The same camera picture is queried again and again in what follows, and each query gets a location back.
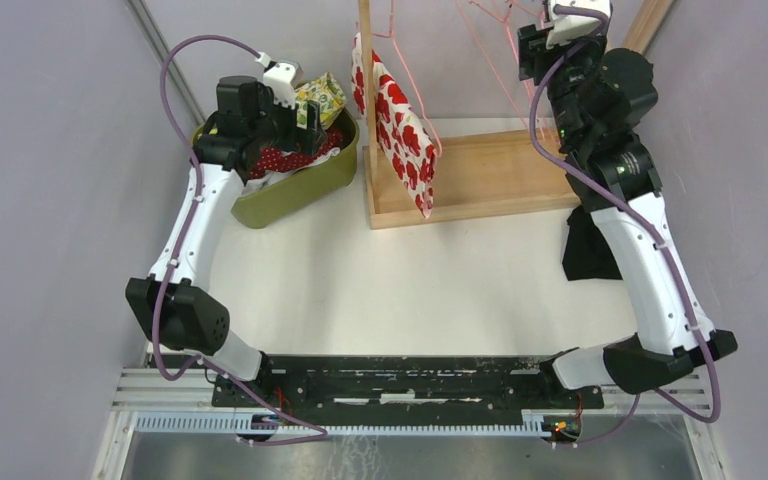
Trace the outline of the yellow floral print garment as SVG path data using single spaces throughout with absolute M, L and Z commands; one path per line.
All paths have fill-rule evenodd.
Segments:
M 331 72 L 300 84 L 295 89 L 295 100 L 297 125 L 307 126 L 307 103 L 313 102 L 319 105 L 319 118 L 325 130 L 333 125 L 347 104 L 347 97 Z

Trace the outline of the red poppy print garment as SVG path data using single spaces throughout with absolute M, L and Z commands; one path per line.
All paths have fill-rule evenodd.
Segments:
M 372 55 L 372 69 L 376 82 L 376 140 L 381 157 L 393 168 L 416 209 L 428 219 L 434 207 L 437 145 L 377 54 Z

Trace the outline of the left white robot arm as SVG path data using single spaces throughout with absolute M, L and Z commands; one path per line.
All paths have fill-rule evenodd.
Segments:
M 267 404 L 274 379 L 261 371 L 263 353 L 230 330 L 228 309 L 209 292 L 222 216 L 243 192 L 263 150 L 316 154 L 327 139 L 319 107 L 297 120 L 298 80 L 265 74 L 227 76 L 216 88 L 217 109 L 197 139 L 181 137 L 191 161 L 186 193 L 149 273 L 129 279 L 125 297 L 154 351 L 184 352 L 221 375 L 238 378 L 251 406 Z

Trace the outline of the white garment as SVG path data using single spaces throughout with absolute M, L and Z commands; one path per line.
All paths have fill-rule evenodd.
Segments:
M 247 184 L 243 187 L 243 190 L 240 196 L 247 197 L 270 185 L 279 183 L 296 173 L 300 173 L 307 169 L 321 165 L 326 161 L 330 160 L 332 157 L 335 157 L 336 155 L 338 155 L 340 152 L 341 152 L 340 148 L 337 148 L 337 147 L 331 148 L 330 150 L 327 150 L 325 153 L 317 157 L 315 160 L 313 160 L 309 164 L 302 166 L 301 168 L 290 170 L 288 172 L 277 172 L 277 171 L 267 170 L 263 177 L 249 180 Z

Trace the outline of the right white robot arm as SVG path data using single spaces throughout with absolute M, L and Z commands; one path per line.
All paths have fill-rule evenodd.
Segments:
M 622 281 L 636 319 L 627 338 L 542 363 L 537 392 L 551 408 L 599 384 L 630 394 L 657 390 L 738 348 L 688 282 L 659 173 L 636 133 L 658 100 L 652 64 L 637 52 L 609 49 L 602 31 L 595 22 L 560 45 L 549 27 L 528 25 L 517 34 L 519 75 L 547 96 L 554 116 L 560 150 L 551 161 L 579 200 L 568 220 L 565 274 Z

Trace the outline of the dark red polka-dot garment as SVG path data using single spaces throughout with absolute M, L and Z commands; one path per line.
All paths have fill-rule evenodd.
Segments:
M 250 179 L 258 179 L 264 176 L 267 170 L 277 172 L 288 172 L 301 168 L 315 160 L 331 148 L 340 148 L 344 140 L 344 134 L 336 127 L 331 127 L 327 131 L 327 139 L 312 155 L 299 152 L 284 152 L 275 147 L 269 147 L 261 151 L 259 160 L 255 163 L 250 172 Z

